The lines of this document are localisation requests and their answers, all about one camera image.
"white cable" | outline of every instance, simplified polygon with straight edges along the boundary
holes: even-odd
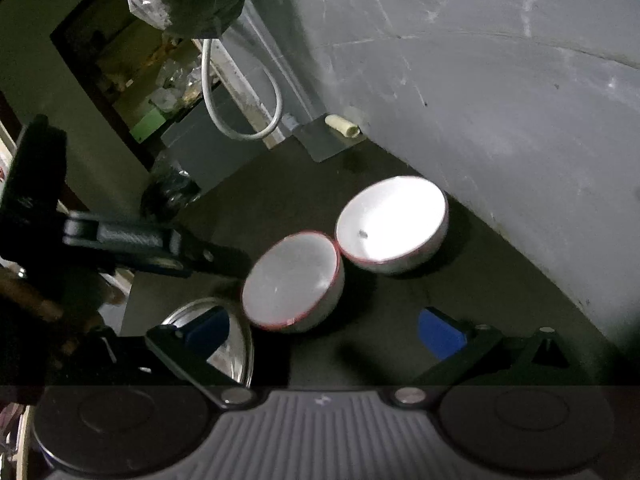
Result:
[[[282,118],[282,92],[280,91],[280,87],[278,86],[276,79],[273,77],[271,72],[269,72],[267,67],[265,67],[262,63],[258,62],[262,66],[264,73],[267,75],[267,77],[269,78],[269,81],[271,81],[271,84],[273,85],[273,91],[276,94],[276,111],[273,115],[273,119],[271,120],[271,122],[261,132],[257,132],[256,134],[241,134],[239,132],[236,132],[234,129],[229,127],[225,123],[225,121],[223,121],[220,117],[218,117],[218,115],[216,114],[216,110],[213,107],[213,100],[211,99],[211,78],[209,75],[209,68],[210,68],[209,63],[211,60],[211,45],[212,45],[212,40],[204,40],[204,42],[202,43],[202,96],[204,97],[204,104],[207,107],[207,112],[209,112],[209,117],[211,117],[211,120],[216,125],[216,127],[230,139],[233,139],[233,140],[263,139],[267,135],[271,134],[278,127],[278,123]]]
[[[278,56],[276,56],[273,53],[273,50],[269,46],[269,43],[267,43],[267,41],[264,39],[264,36],[262,35],[262,33],[260,32],[258,27],[255,26],[254,20],[252,20],[252,18],[251,18],[251,14],[252,13],[256,14],[258,17],[260,17],[260,14],[258,14],[258,11],[254,6],[254,3],[251,0],[245,0],[244,1],[244,5],[245,5],[245,7],[247,9],[247,12],[244,13],[244,17],[246,18],[247,22],[249,23],[249,26],[254,30],[255,35],[262,42],[262,45],[264,46],[264,49],[267,51],[269,56],[271,56],[271,59],[273,60],[275,65],[278,67],[278,69],[280,69],[280,71],[282,72],[282,75],[287,80],[287,83],[289,83],[289,86],[293,90],[293,93],[296,95],[296,97],[298,98],[298,101],[300,102],[302,107],[305,109],[305,112],[308,115],[309,120],[313,121],[314,120],[314,116],[312,115],[311,111],[309,110],[309,107],[306,105],[305,100],[302,98],[302,95],[298,91],[299,84],[296,85],[293,82],[292,76],[289,73],[289,70],[285,70],[284,69],[284,67],[282,66],[282,63],[280,63],[280,59],[278,58]]]

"enamel bowl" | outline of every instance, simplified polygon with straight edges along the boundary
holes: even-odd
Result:
[[[449,226],[443,192],[418,176],[395,176],[367,187],[340,213],[335,238],[362,269],[399,274],[438,250]]]
[[[242,307],[265,330],[305,332],[335,308],[344,287],[336,243],[325,234],[287,236],[256,262],[244,283]]]

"red rim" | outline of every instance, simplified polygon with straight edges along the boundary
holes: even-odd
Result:
[[[308,235],[308,234],[320,235],[321,237],[326,238],[327,240],[329,240],[331,242],[331,245],[334,247],[335,270],[334,270],[334,275],[331,278],[331,282],[329,283],[329,286],[326,288],[326,290],[322,294],[322,296],[320,296],[320,298],[318,298],[318,300],[311,307],[309,307],[309,309],[305,310],[304,312],[301,312],[300,314],[298,314],[297,316],[293,317],[292,319],[288,319],[284,323],[262,323],[262,322],[257,322],[256,320],[252,319],[247,314],[246,308],[244,306],[244,288],[246,286],[246,282],[249,279],[249,276],[251,276],[251,273],[254,271],[255,266],[258,263],[260,263],[260,260],[264,257],[264,255],[266,253],[268,253],[269,251],[271,251],[276,245],[281,244],[285,240],[288,240],[289,238],[293,238],[294,236]],[[268,250],[264,251],[264,254],[262,256],[260,256],[260,258],[258,258],[258,261],[254,264],[254,267],[252,268],[251,272],[249,272],[249,275],[247,276],[247,279],[244,280],[244,283],[242,284],[242,293],[241,293],[241,296],[240,296],[240,298],[242,300],[242,310],[244,311],[244,315],[255,326],[258,326],[258,327],[263,328],[265,330],[281,330],[281,329],[286,328],[288,326],[295,325],[296,323],[298,323],[298,322],[302,321],[303,319],[305,319],[305,317],[307,317],[309,314],[311,314],[316,309],[316,307],[320,304],[320,302],[322,300],[324,300],[326,295],[329,293],[329,290],[331,290],[332,286],[334,286],[336,280],[338,279],[338,274],[339,273],[340,273],[340,245],[338,245],[338,243],[333,238],[331,238],[329,235],[327,235],[325,233],[322,233],[320,231],[315,231],[315,230],[309,229],[309,230],[304,230],[304,231],[300,231],[300,232],[293,233],[293,234],[290,234],[288,236],[285,236],[282,240],[277,241]]]
[[[342,213],[344,212],[344,210],[347,209],[351,205],[351,202],[356,200],[357,197],[359,197],[367,189],[370,189],[370,188],[372,188],[374,186],[377,186],[381,182],[386,182],[387,180],[392,180],[392,179],[398,178],[398,177],[401,177],[401,178],[415,178],[417,180],[424,180],[426,182],[429,182],[430,184],[433,184],[436,187],[436,189],[441,193],[441,195],[442,195],[442,197],[444,199],[444,213],[442,215],[442,218],[440,219],[440,224],[438,225],[436,230],[419,247],[417,247],[415,249],[412,249],[411,251],[408,251],[406,253],[400,254],[399,256],[394,256],[393,258],[387,258],[386,260],[369,260],[368,258],[361,258],[359,256],[355,256],[354,254],[351,254],[349,251],[347,251],[340,244],[340,240],[338,240],[338,224],[340,222],[340,216],[342,216]],[[356,196],[354,196],[351,200],[349,200],[347,202],[347,205],[342,208],[342,211],[340,212],[340,215],[338,216],[338,221],[335,223],[335,229],[334,229],[335,241],[336,241],[336,243],[337,243],[337,245],[338,245],[338,247],[340,249],[340,252],[342,252],[342,254],[344,254],[350,260],[353,260],[353,261],[358,262],[360,264],[367,264],[367,265],[391,264],[393,262],[397,262],[399,260],[402,260],[402,259],[410,257],[410,256],[414,256],[414,254],[419,253],[422,250],[422,248],[424,247],[425,243],[427,243],[429,240],[431,240],[433,235],[438,232],[438,229],[440,229],[440,227],[442,226],[442,222],[447,217],[448,211],[449,211],[449,202],[447,202],[447,196],[444,194],[443,190],[441,190],[438,186],[436,186],[431,180],[427,180],[426,178],[423,178],[421,176],[415,176],[415,175],[396,175],[396,176],[391,176],[389,178],[386,178],[385,180],[379,180],[378,182],[375,182],[375,183],[371,184],[370,186],[367,186],[365,189],[363,189],[361,192],[359,192]]]

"metal screw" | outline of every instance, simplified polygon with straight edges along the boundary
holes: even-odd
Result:
[[[403,404],[418,404],[427,398],[427,394],[420,388],[406,386],[396,390],[396,399]]]
[[[220,395],[220,398],[225,404],[244,404],[254,398],[254,394],[251,390],[246,388],[240,388],[238,386],[228,388]]]

